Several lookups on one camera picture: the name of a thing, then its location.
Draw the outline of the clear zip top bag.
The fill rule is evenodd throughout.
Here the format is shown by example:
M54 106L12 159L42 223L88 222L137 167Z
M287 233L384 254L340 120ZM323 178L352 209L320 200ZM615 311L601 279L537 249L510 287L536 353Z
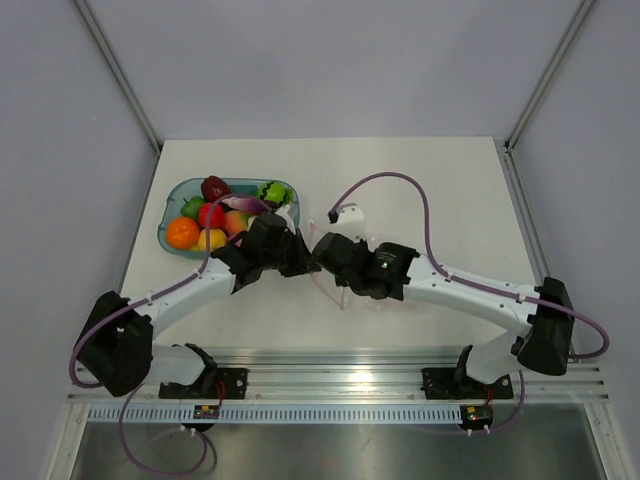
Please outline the clear zip top bag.
M328 227L322 226L324 224L319 226L313 217L308 217L307 223L309 227L307 241L313 247L319 242L321 236L328 233ZM375 233L367 233L366 240L370 247L378 247L382 240L388 240L388 238L380 237ZM346 287L336 286L335 280L332 278L326 270L311 274L311 280L315 287L341 311L375 312L374 315L382 316L383 313L414 314L429 309L429 307L419 306L415 301L374 300L369 297L358 296Z

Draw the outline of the green toy melon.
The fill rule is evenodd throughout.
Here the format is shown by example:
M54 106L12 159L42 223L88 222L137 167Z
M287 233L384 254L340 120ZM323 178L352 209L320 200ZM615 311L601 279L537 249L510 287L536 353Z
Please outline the green toy melon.
M276 206L284 206L292 202L292 190L279 181L267 181L260 185L257 197Z

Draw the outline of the red toy tomato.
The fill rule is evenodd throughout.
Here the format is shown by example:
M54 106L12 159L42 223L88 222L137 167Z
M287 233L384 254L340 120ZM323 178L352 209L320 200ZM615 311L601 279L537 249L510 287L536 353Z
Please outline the red toy tomato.
M202 229L221 228L225 222L225 211L220 204L205 203L199 209L197 221Z

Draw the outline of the orange toy tangerine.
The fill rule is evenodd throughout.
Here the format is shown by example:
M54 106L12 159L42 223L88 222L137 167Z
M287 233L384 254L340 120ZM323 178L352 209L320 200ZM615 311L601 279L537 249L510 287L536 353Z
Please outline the orange toy tangerine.
M172 220L166 229L166 242L171 248L188 250L194 247L200 235L198 224L188 217Z

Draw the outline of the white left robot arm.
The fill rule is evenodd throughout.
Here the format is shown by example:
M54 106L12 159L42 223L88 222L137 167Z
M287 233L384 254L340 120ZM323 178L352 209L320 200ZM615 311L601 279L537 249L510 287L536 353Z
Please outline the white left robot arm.
M165 398L216 397L224 390L217 362L193 343L160 346L156 337L200 307L257 282L265 271L290 278L320 269L299 230L274 213L261 214L176 283L132 298L114 291L101 295L74 346L71 380L80 388L103 387L114 397L144 384L161 385ZM78 365L94 382L78 378Z

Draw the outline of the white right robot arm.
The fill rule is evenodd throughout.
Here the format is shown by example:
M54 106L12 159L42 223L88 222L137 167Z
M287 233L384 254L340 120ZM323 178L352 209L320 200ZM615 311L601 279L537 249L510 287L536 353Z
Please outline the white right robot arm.
M483 277L464 279L413 248L382 243L370 250L338 234L324 235L312 256L337 285L374 300L425 302L483 319L503 334L463 348L455 366L425 369L429 399L500 397L502 381L518 370L563 376L568 367L574 316L564 284L512 285Z

